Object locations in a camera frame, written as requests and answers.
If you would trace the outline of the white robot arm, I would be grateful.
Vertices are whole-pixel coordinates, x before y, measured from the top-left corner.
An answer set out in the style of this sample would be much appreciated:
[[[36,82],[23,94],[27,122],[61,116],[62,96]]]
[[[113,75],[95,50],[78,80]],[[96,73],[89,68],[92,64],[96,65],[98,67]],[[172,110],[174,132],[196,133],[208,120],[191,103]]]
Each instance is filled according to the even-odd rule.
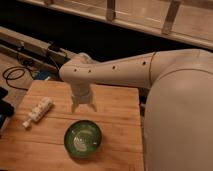
[[[182,49],[98,62],[85,53],[59,70],[73,108],[93,104],[92,83],[149,90],[146,171],[213,171],[213,52]]]

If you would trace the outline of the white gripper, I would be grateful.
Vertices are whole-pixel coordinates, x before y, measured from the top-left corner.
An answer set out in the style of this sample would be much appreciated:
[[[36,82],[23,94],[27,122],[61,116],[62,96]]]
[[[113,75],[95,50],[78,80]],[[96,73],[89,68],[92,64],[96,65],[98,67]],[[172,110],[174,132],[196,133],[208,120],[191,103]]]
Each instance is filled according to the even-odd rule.
[[[73,104],[71,105],[71,113],[74,114],[78,108],[78,104],[88,104],[88,106],[97,112],[96,104],[90,103],[92,98],[92,90],[89,84],[71,84]]]

